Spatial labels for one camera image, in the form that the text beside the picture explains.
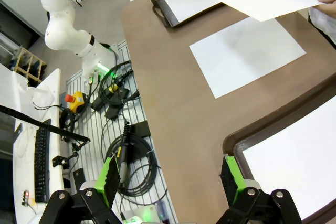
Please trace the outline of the person's left hand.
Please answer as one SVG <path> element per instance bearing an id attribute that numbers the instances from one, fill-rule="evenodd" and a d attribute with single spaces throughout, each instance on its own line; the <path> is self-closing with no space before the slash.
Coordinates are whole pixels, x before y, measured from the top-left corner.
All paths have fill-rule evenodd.
<path id="1" fill-rule="evenodd" d="M 335 0 L 318 0 L 322 4 L 317 5 L 316 9 L 328 15 L 329 17 L 335 18 L 336 6 Z"/>

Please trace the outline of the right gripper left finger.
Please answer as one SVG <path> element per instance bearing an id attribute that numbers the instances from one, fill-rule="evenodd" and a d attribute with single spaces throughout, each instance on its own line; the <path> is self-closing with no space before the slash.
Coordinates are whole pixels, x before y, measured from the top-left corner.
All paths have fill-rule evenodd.
<path id="1" fill-rule="evenodd" d="M 116 157 L 107 158 L 93 187 L 71 195 L 58 190 L 52 194 L 40 223 L 122 223 L 112 211 L 120 175 Z"/>

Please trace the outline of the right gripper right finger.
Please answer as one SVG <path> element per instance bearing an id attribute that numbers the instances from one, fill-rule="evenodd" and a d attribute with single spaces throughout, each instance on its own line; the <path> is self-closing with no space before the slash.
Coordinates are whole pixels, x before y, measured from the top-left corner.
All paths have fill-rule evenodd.
<path id="1" fill-rule="evenodd" d="M 217 223 L 302 223 L 289 191 L 276 189 L 267 194 L 248 186 L 233 156 L 223 157 L 220 178 L 228 209 Z"/>

